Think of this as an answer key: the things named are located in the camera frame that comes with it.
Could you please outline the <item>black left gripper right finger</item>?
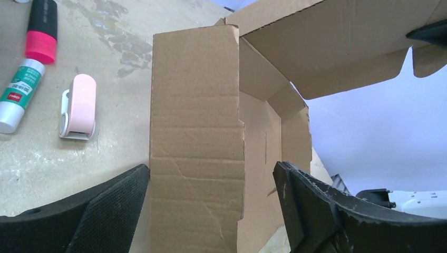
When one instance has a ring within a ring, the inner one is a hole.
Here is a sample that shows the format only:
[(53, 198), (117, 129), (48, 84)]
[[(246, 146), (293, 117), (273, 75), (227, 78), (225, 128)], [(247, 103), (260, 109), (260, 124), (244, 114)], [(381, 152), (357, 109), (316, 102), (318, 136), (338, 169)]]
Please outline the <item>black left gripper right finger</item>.
[(273, 176), (292, 252), (446, 252), (446, 220), (344, 193), (289, 162)]

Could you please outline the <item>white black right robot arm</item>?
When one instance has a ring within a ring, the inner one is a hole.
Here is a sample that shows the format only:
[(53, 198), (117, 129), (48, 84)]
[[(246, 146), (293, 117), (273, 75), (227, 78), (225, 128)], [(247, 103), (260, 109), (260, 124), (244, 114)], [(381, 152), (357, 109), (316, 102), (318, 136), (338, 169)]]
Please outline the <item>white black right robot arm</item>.
[[(405, 37), (446, 48), (446, 19), (416, 28)], [(382, 188), (360, 191), (356, 197), (403, 213), (446, 219), (445, 190), (409, 192)]]

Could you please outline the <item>brown cardboard box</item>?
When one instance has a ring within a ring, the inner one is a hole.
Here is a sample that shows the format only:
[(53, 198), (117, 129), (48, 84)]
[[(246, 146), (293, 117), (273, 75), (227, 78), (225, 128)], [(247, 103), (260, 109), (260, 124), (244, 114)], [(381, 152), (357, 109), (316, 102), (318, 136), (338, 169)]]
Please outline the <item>brown cardboard box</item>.
[(406, 37), (446, 1), (256, 1), (153, 37), (150, 251), (259, 252), (284, 225), (277, 161), (310, 171), (305, 100), (414, 75), (446, 50)]

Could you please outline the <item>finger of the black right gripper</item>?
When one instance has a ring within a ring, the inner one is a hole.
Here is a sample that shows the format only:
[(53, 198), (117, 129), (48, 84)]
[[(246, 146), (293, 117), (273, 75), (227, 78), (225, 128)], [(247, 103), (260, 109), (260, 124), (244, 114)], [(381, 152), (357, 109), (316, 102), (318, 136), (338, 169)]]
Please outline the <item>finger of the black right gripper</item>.
[(446, 48), (446, 19), (414, 29), (406, 38)]

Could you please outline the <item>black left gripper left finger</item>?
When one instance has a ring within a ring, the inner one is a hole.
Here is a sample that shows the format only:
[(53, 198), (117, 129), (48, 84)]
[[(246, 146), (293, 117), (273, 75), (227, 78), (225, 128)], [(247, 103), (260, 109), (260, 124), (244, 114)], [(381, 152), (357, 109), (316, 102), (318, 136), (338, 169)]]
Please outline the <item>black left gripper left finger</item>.
[(1, 216), (1, 252), (129, 252), (150, 182), (140, 164), (59, 201)]

